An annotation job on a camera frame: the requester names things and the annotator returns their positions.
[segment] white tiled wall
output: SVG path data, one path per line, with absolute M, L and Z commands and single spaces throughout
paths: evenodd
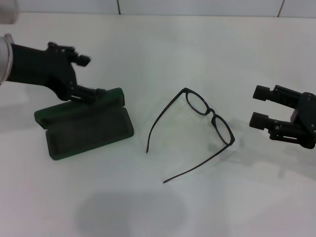
M 316 17 L 316 0 L 285 0 L 282 17 Z
M 282 0 L 119 0 L 122 14 L 277 16 Z
M 118 14 L 117 0 L 18 0 L 20 11 Z

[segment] black eyeglasses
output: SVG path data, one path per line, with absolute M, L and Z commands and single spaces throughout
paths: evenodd
M 181 174 L 178 174 L 176 176 L 173 176 L 170 179 L 165 180 L 163 183 L 167 183 L 172 179 L 175 179 L 181 175 L 184 175 L 186 173 L 189 173 L 192 170 L 195 170 L 196 168 L 199 168 L 201 165 L 204 165 L 206 162 L 208 162 L 209 160 L 213 159 L 214 157 L 216 157 L 218 154 L 222 153 L 227 147 L 231 146 L 234 141 L 235 141 L 235 137 L 231 131 L 231 129 L 229 128 L 228 124 L 226 123 L 226 121 L 220 117 L 219 115 L 215 114 L 215 111 L 209 107 L 209 105 L 206 103 L 206 101 L 202 98 L 202 96 L 200 96 L 199 94 L 197 94 L 195 91 L 192 91 L 188 88 L 183 88 L 172 100 L 171 102 L 166 106 L 166 108 L 164 108 L 164 110 L 161 112 L 161 114 L 158 116 L 158 118 L 156 119 L 156 121 L 154 122 L 154 125 L 152 126 L 152 129 L 150 130 L 149 136 L 148 136 L 148 142 L 147 142 L 147 150 L 146 153 L 148 152 L 149 149 L 149 140 L 150 140 L 150 136 L 152 134 L 153 128 L 156 125 L 156 123 L 158 122 L 158 120 L 161 118 L 161 116 L 164 114 L 164 112 L 167 111 L 167 109 L 169 109 L 169 107 L 173 104 L 173 102 L 175 102 L 180 95 L 182 95 L 182 93 L 186 94 L 186 99 L 188 104 L 190 105 L 190 107 L 197 112 L 200 115 L 206 116 L 208 115 L 210 112 L 213 113 L 213 118 L 211 120 L 212 125 L 214 126 L 217 134 L 219 135 L 219 137 L 221 138 L 221 140 L 225 143 L 225 147 L 222 148 L 220 151 L 218 151 L 217 153 L 215 153 L 214 155 L 212 155 L 210 158 L 208 158 L 207 160 L 203 161 L 201 164 L 193 167 L 192 169 L 189 169 Z

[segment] eyeglass frame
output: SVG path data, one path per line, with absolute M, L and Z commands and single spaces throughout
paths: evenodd
M 195 169 L 199 168 L 200 166 L 204 165 L 205 163 L 207 163 L 208 161 L 210 161 L 211 159 L 213 159 L 214 157 L 216 157 L 217 155 L 219 155 L 220 153 L 222 153 L 225 149 L 227 149 L 229 146 L 231 146 L 231 145 L 235 142 L 235 137 L 234 137 L 234 135 L 233 135 L 233 132 L 232 132 L 231 128 L 229 127 L 229 125 L 226 123 L 226 121 L 225 121 L 222 117 L 220 117 L 218 114 L 216 114 L 215 111 L 214 111 L 212 108 L 209 107 L 209 105 L 208 105 L 207 102 L 203 99 L 202 96 L 200 96 L 199 94 L 197 94 L 195 91 L 193 91 L 193 90 L 188 89 L 188 88 L 185 87 L 185 88 L 183 88 L 183 89 L 169 102 L 169 104 L 164 108 L 164 110 L 160 113 L 160 115 L 158 116 L 158 118 L 157 118 L 156 121 L 154 122 L 154 124 L 153 124 L 153 126 L 152 126 L 152 128 L 151 128 L 151 130 L 150 130 L 149 136 L 148 136 L 146 153 L 148 153 L 148 150 L 149 150 L 149 141 L 150 141 L 150 137 L 151 137 L 151 134 L 152 134 L 152 131 L 153 131 L 154 126 L 157 124 L 157 122 L 158 122 L 158 120 L 161 118 L 161 116 L 169 109 L 169 107 L 170 107 L 183 93 L 186 94 L 187 103 L 189 104 L 189 106 L 190 106 L 195 112 L 197 112 L 198 114 L 200 114 L 200 115 L 202 115 L 202 116 L 206 116 L 206 115 L 210 114 L 211 112 L 213 113 L 213 118 L 212 118 L 212 120 L 211 120 L 211 123 L 212 123 L 212 125 L 214 126 L 214 128 L 215 128 L 217 134 L 219 135 L 219 137 L 221 138 L 221 140 L 224 142 L 225 147 L 222 148 L 222 149 L 221 149 L 220 151 L 218 151 L 217 153 L 215 153 L 214 155 L 212 155 L 212 156 L 211 156 L 210 158 L 208 158 L 207 160 L 205 160 L 205 161 L 203 161 L 202 163 L 200 163 L 199 165 L 193 167 L 192 169 L 189 169 L 189 170 L 187 170 L 187 171 L 185 171 L 185 172 L 183 172 L 183 173 L 181 173 L 181 174 L 178 174 L 178 175 L 176 175 L 176 176 L 173 176 L 173 177 L 171 177 L 171 178 L 165 180 L 165 181 L 163 182 L 164 184 L 167 183 L 167 182 L 169 182 L 169 181 L 172 180 L 172 179 L 175 179 L 175 178 L 177 178 L 177 177 L 179 177 L 179 176 L 182 176 L 182 175 L 184 175 L 184 174 L 186 174 L 186 173 L 191 172 L 192 170 L 195 170 Z M 188 99 L 189 93 L 192 93 L 192 94 L 196 95 L 196 96 L 204 103 L 204 105 L 206 106 L 206 112 L 205 112 L 205 113 L 201 113 L 200 111 L 198 111 L 197 109 L 195 109 L 195 108 L 193 107 L 193 105 L 189 102 L 189 99 Z M 230 140 L 229 143 L 227 143 L 227 142 L 224 140 L 224 138 L 222 137 L 222 135 L 220 134 L 220 132 L 219 132 L 219 130 L 218 130 L 218 127 L 217 127 L 217 125 L 216 125 L 216 119 L 219 119 L 219 120 L 220 120 L 221 122 L 223 122 L 224 125 L 226 126 L 226 128 L 227 128 L 227 130 L 228 130 L 228 132 L 229 132 L 229 135 L 230 135 L 230 137 L 231 137 L 231 140 Z

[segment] eyeglass temple arm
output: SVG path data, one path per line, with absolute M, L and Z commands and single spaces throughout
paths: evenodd
M 182 90 L 170 101 L 170 103 L 166 106 L 166 108 L 164 108 L 164 110 L 160 113 L 160 115 L 158 116 L 158 118 L 157 118 L 156 121 L 154 122 L 154 125 L 152 126 L 152 129 L 150 129 L 150 132 L 149 132 L 148 141 L 147 141 L 146 153 L 148 153 L 149 140 L 150 140 L 150 136 L 151 136 L 151 134 L 152 134 L 152 131 L 153 131 L 154 126 L 156 125 L 156 123 L 158 122 L 158 120 L 161 118 L 161 116 L 164 114 L 164 112 L 166 112 L 167 109 L 169 109 L 169 107 L 173 104 L 173 102 L 175 102 L 175 101 L 180 97 L 180 95 L 182 95 L 182 93 L 185 92 L 185 89 L 186 89 L 186 88 L 182 89 Z
M 227 149 L 227 147 L 229 147 L 229 145 L 226 145 L 224 148 L 222 148 L 220 151 L 218 151 L 217 153 L 215 153 L 214 155 L 212 155 L 212 156 L 211 156 L 210 158 L 208 158 L 207 160 L 203 161 L 201 164 L 199 164 L 199 165 L 193 167 L 192 169 L 189 169 L 189 170 L 187 170 L 187 171 L 185 171 L 185 172 L 183 172 L 183 173 L 181 173 L 181 174 L 178 174 L 178 175 L 176 175 L 176 176 L 173 176 L 172 178 L 165 180 L 163 183 L 165 184 L 165 183 L 169 182 L 170 180 L 173 180 L 173 179 L 175 179 L 175 178 L 177 178 L 177 177 L 179 177 L 179 176 L 181 176 L 181 175 L 184 175 L 184 174 L 186 174 L 186 173 L 191 172 L 192 170 L 195 170 L 195 169 L 199 168 L 200 166 L 204 165 L 205 163 L 207 163 L 208 161 L 210 161 L 211 159 L 213 159 L 214 157 L 216 157 L 218 154 L 220 154 L 221 152 L 223 152 L 225 149 Z

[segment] white table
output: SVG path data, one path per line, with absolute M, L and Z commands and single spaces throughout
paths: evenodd
M 1 25 L 16 44 L 74 45 L 92 57 L 78 82 L 121 87 L 132 138 L 53 161 L 36 110 L 60 103 L 45 87 L 0 87 L 0 235 L 10 237 L 312 237 L 316 151 L 274 142 L 252 112 L 292 110 L 252 99 L 256 85 L 316 93 L 316 20 L 21 14 Z M 232 127 L 235 144 L 201 168 L 162 181 L 222 146 L 184 95 L 200 95 Z

